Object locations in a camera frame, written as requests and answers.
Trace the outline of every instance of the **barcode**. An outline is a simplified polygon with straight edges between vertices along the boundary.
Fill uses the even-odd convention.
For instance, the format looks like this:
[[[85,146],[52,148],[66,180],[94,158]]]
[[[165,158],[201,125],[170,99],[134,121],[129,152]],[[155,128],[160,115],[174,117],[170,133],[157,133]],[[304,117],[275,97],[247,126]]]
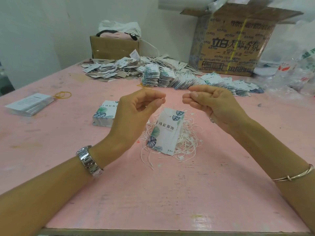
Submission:
[[[223,69],[224,63],[215,63],[203,61],[201,67],[210,68],[210,69]]]

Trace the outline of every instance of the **person's left hand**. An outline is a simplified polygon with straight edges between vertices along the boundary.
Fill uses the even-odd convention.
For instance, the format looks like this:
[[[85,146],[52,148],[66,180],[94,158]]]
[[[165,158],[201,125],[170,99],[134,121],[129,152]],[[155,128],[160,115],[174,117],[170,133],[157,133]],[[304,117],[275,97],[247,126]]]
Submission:
[[[122,96],[108,134],[128,150],[140,137],[150,116],[165,103],[166,94],[147,88]]]

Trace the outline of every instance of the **pink table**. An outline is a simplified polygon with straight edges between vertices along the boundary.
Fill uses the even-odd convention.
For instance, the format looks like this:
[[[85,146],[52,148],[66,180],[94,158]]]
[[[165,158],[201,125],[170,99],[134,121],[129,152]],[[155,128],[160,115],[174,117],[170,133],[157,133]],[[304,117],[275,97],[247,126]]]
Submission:
[[[93,114],[104,100],[119,100],[138,90],[137,84],[139,80],[98,82],[84,76],[81,67],[71,66],[1,97],[0,194],[104,138],[110,129],[93,126]],[[187,108],[181,103],[187,90],[157,89],[167,94],[166,107]],[[70,91],[72,97],[54,101],[33,117],[10,115],[4,107],[36,92],[54,95],[59,91]],[[314,108],[279,103],[266,94],[237,100],[250,117],[315,164]],[[178,234],[174,231],[180,230],[181,234],[309,234],[250,155],[203,112],[192,112],[203,129],[199,133],[203,145],[192,160],[179,163],[175,158],[158,159],[155,155],[151,157],[152,171],[140,160],[140,140],[75,195],[41,233],[147,235],[160,230]]]

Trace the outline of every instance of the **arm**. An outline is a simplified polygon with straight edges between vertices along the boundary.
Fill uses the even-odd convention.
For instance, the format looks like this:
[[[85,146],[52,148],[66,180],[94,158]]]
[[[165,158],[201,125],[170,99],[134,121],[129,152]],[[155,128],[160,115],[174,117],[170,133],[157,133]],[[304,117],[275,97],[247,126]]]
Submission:
[[[164,97],[164,93],[148,89],[121,97],[110,133],[89,149],[91,157],[101,169],[133,145],[144,130],[149,117],[165,103]],[[35,235],[91,179],[92,175],[80,159],[73,157],[2,194],[2,234]]]
[[[241,108],[230,91],[207,85],[193,86],[183,103],[202,110],[229,133],[272,179],[296,176],[309,164],[286,147]],[[276,182],[283,196],[306,225],[315,231],[315,170],[292,182]]]

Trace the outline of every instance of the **fingernail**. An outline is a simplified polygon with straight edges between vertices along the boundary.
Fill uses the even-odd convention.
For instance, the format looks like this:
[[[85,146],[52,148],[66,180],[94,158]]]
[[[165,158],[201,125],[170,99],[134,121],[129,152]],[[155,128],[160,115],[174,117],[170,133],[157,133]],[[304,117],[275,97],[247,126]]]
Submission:
[[[158,100],[155,102],[155,105],[156,105],[157,107],[160,107],[160,106],[162,105],[162,103],[163,103],[163,100],[162,100],[162,99],[158,99]]]
[[[194,98],[197,98],[197,97],[198,97],[198,94],[197,94],[197,92],[195,92],[195,91],[194,91],[194,92],[191,92],[190,95],[191,95],[192,97],[194,97]]]

